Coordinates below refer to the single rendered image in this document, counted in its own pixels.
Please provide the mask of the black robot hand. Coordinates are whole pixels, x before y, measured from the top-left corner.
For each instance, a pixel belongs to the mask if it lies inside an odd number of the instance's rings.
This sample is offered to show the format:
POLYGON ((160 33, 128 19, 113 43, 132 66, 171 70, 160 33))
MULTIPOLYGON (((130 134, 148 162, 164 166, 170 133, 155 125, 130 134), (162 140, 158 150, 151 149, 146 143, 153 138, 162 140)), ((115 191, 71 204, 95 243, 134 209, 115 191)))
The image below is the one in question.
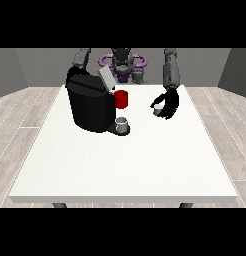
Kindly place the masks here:
POLYGON ((66 75, 66 83, 69 82, 79 82, 82 76, 88 76, 89 72, 86 71, 84 68, 79 67, 71 67, 66 75))
POLYGON ((166 120, 173 117, 179 107, 179 94, 175 88, 169 88, 166 93, 158 96, 150 105, 153 108, 156 104, 165 102, 162 110, 158 114, 159 117, 166 120))

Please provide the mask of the pale grey machine lid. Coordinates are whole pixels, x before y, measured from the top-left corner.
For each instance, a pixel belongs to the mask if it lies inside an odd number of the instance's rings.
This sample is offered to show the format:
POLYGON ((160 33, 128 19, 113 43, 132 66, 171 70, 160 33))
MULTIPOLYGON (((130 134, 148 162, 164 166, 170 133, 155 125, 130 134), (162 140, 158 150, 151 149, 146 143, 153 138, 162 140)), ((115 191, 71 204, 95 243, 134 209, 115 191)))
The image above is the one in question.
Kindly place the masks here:
POLYGON ((108 91, 111 91, 112 88, 116 85, 116 81, 109 69, 108 66, 104 66, 102 68, 100 68, 98 71, 97 71, 98 75, 100 76, 100 78, 102 79, 106 89, 108 91))

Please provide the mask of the black coffee machine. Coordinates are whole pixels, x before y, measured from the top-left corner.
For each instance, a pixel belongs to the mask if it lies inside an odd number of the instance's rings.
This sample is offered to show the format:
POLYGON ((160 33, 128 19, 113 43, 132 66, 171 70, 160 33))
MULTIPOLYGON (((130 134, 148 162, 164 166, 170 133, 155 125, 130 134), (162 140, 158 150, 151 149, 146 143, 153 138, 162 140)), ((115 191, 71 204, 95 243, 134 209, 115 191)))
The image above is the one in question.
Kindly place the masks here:
POLYGON ((96 133, 111 132, 118 136, 130 133, 116 131, 114 92, 106 90, 99 76, 82 76, 79 82, 66 84, 74 122, 80 128, 96 133))

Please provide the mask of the red pod holder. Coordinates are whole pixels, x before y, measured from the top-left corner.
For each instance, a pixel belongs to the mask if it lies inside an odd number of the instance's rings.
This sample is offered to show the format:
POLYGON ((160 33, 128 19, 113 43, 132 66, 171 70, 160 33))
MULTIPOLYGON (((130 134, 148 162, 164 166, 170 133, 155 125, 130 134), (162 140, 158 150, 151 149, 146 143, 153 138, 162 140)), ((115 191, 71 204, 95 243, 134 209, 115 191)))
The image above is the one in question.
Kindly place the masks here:
POLYGON ((125 90, 117 90, 114 92, 115 107, 124 109, 128 106, 128 92, 125 90))

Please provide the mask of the small grey cup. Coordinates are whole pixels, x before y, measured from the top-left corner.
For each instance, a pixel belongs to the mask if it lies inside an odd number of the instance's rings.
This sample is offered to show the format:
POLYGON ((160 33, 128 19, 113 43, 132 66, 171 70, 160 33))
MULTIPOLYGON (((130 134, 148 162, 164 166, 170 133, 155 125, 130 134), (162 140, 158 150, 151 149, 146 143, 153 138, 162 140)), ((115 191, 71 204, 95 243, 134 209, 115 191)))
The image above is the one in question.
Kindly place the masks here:
POLYGON ((128 121, 125 117, 118 117, 115 120, 115 124, 116 124, 116 131, 119 133, 124 133, 128 129, 128 121))

